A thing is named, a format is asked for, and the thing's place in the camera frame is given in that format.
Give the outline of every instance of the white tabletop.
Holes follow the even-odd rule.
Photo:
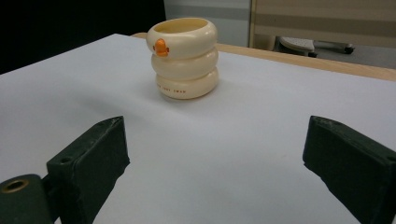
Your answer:
[[[124,116],[132,163],[95,223],[358,223],[304,167],[311,115],[396,149],[396,82],[221,52],[219,85],[172,100],[144,39],[112,35],[0,76],[0,181]]]

